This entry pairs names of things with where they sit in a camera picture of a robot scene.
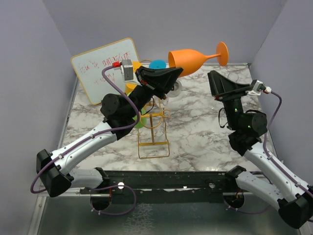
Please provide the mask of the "clear champagne flute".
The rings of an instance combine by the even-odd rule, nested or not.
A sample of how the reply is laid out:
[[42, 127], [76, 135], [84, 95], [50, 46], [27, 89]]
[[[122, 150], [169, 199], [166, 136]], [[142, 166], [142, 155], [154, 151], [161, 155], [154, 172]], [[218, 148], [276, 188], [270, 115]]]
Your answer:
[[237, 73], [231, 72], [228, 74], [227, 78], [230, 79], [231, 81], [238, 82], [239, 75]]

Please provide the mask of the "blue plastic wine glass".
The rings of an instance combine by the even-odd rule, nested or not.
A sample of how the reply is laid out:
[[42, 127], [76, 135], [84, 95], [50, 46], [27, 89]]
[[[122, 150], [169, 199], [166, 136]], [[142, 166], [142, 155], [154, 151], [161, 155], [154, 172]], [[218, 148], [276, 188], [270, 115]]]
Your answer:
[[167, 67], [167, 63], [164, 60], [153, 60], [150, 64], [149, 64], [149, 68], [150, 69], [165, 69]]

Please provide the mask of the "yellow plastic wine glass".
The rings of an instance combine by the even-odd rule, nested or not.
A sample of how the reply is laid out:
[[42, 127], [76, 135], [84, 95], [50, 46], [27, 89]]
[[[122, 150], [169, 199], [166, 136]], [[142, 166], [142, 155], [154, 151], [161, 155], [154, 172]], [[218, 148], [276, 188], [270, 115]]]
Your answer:
[[125, 85], [125, 94], [129, 95], [136, 87], [136, 84], [126, 83]]
[[132, 61], [132, 65], [133, 65], [133, 72], [136, 72], [136, 70], [142, 66], [142, 63], [138, 61]]

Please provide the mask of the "orange plastic wine glass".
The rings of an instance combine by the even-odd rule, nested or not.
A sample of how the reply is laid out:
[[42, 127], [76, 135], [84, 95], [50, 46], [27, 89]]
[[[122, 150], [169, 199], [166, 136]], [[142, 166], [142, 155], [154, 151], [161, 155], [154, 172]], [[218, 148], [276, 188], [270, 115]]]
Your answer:
[[180, 77], [191, 75], [196, 72], [209, 59], [216, 58], [220, 66], [226, 66], [229, 60], [229, 52], [224, 42], [219, 42], [216, 47], [216, 53], [213, 55], [204, 55], [193, 49], [173, 50], [168, 53], [169, 67], [183, 68]]

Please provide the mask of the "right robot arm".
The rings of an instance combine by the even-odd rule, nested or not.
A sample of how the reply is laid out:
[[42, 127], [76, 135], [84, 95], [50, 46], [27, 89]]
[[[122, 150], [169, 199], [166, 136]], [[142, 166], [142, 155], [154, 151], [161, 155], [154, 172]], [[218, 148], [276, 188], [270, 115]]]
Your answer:
[[212, 96], [224, 105], [231, 148], [255, 164], [269, 183], [256, 178], [240, 167], [233, 168], [225, 178], [229, 191], [239, 188], [258, 196], [275, 208], [285, 223], [294, 229], [301, 228], [313, 216], [313, 187], [296, 176], [266, 147], [268, 127], [272, 120], [263, 112], [244, 112], [241, 98], [245, 95], [271, 94], [273, 91], [259, 80], [239, 84], [217, 71], [208, 73]]

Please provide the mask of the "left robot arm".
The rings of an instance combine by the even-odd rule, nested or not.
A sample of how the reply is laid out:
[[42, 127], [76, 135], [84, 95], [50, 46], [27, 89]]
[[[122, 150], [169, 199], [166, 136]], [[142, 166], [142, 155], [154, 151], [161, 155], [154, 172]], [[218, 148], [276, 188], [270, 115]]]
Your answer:
[[[135, 79], [137, 85], [125, 94], [106, 75], [112, 69], [120, 70], [126, 81]], [[36, 158], [36, 179], [40, 179], [50, 197], [57, 197], [70, 188], [92, 188], [97, 193], [107, 190], [104, 171], [95, 168], [78, 171], [75, 167], [92, 153], [120, 140], [130, 133], [140, 120], [141, 110], [154, 97], [165, 99], [183, 72], [181, 67], [133, 70], [126, 61], [115, 62], [102, 70], [103, 78], [117, 91], [107, 94], [101, 102], [104, 116], [96, 127], [65, 147], [48, 152], [41, 150]]]

